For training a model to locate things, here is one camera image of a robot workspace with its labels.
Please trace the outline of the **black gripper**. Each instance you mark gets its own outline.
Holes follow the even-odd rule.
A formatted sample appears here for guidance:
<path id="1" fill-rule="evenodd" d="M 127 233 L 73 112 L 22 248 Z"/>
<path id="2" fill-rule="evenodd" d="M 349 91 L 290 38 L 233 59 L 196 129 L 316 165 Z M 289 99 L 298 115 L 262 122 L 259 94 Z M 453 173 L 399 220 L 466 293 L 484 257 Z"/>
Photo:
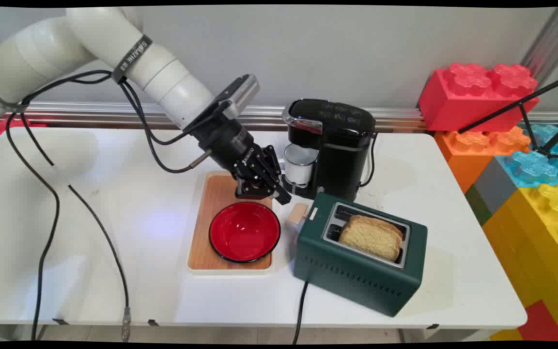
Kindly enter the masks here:
<path id="1" fill-rule="evenodd" d="M 277 156 L 273 147 L 261 148 L 238 120 L 226 117 L 230 105 L 229 101 L 213 102 L 183 131 L 195 137 L 199 148 L 231 173 L 238 199 L 272 197 L 281 205 L 289 204 L 292 196 L 277 177 Z"/>

